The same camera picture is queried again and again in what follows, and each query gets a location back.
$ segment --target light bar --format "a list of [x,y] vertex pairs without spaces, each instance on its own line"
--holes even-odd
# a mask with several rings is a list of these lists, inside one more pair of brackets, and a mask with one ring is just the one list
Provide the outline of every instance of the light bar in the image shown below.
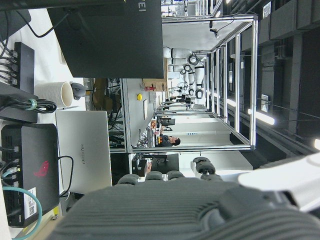
[[[251,113],[252,113],[251,109],[248,109],[248,114],[251,115]],[[275,125],[275,119],[273,117],[265,115],[265,114],[263,114],[261,112],[256,111],[255,112],[255,118],[259,119],[259,120],[261,120],[261,121],[263,121],[263,122],[265,122],[267,124]]]
[[221,14],[221,10],[219,10],[219,11],[216,12],[215,17],[216,17],[216,18],[219,17],[220,14]]
[[314,147],[316,149],[320,150],[320,140],[319,139],[314,140]]
[[237,103],[235,101],[232,101],[231,99],[227,99],[226,103],[229,104],[232,107],[236,107],[237,106]]

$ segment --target yellow button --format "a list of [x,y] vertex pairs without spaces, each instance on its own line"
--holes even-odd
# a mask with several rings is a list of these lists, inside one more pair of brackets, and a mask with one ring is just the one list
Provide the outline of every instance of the yellow button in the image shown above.
[[142,94],[139,93],[139,94],[136,96],[136,99],[138,99],[139,101],[141,101],[141,100],[142,100]]

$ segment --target silver laptop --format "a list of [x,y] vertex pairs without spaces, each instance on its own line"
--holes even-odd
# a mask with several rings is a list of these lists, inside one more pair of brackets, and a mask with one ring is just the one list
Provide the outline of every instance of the silver laptop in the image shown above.
[[[87,194],[112,185],[106,111],[57,111],[60,156],[74,159],[70,191]],[[61,159],[63,189],[67,189],[71,161]]]

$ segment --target man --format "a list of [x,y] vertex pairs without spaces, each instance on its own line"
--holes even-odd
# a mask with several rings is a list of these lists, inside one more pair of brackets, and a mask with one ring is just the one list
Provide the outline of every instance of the man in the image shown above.
[[160,135],[161,143],[157,147],[172,147],[178,146],[180,144],[180,138],[175,136]]

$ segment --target paper cup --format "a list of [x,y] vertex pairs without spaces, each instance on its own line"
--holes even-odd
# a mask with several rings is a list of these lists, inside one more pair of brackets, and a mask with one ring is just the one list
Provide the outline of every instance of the paper cup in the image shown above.
[[34,86],[34,95],[39,99],[47,99],[58,108],[70,107],[74,94],[69,82],[48,82]]

